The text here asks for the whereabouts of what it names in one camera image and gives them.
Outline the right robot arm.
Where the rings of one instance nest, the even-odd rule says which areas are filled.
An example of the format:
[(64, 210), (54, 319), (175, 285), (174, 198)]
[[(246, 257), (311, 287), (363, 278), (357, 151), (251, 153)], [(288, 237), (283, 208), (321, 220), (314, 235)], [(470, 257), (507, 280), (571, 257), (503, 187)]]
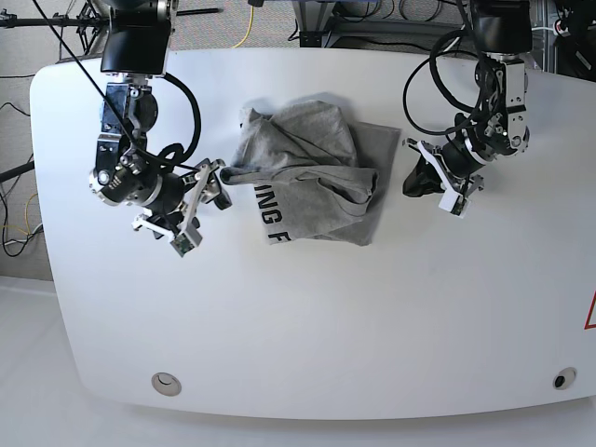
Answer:
[[(101, 133), (89, 186), (109, 206), (141, 207), (133, 229), (146, 228), (185, 255), (202, 241), (198, 206), (212, 203), (225, 210), (231, 200), (217, 175), (224, 167), (221, 159), (204, 159), (184, 175), (175, 173), (197, 149), (202, 125), (195, 95), (166, 71), (177, 12), (175, 1), (110, 2), (101, 71), (112, 75), (114, 81), (102, 95)], [(188, 145), (172, 143), (156, 155), (147, 149), (147, 134), (158, 117), (149, 84), (155, 77), (163, 78), (187, 98), (194, 124)]]

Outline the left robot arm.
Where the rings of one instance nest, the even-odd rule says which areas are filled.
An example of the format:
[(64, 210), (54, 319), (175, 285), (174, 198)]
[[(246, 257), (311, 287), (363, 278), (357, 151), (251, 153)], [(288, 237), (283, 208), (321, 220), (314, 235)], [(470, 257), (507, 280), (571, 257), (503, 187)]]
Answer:
[[(526, 1), (458, 1), (461, 28), (437, 40), (422, 66), (428, 68), (441, 96), (457, 111), (443, 131), (409, 124), (423, 134), (446, 139), (444, 145), (409, 140), (419, 159), (402, 185), (402, 193), (418, 198), (440, 195), (440, 208), (460, 216), (471, 194), (483, 189), (481, 170), (500, 156), (527, 149), (526, 93), (528, 78), (522, 55), (533, 47), (530, 5)], [(474, 105), (459, 101), (440, 77), (440, 57), (453, 51), (457, 40), (469, 39), (477, 63)]]

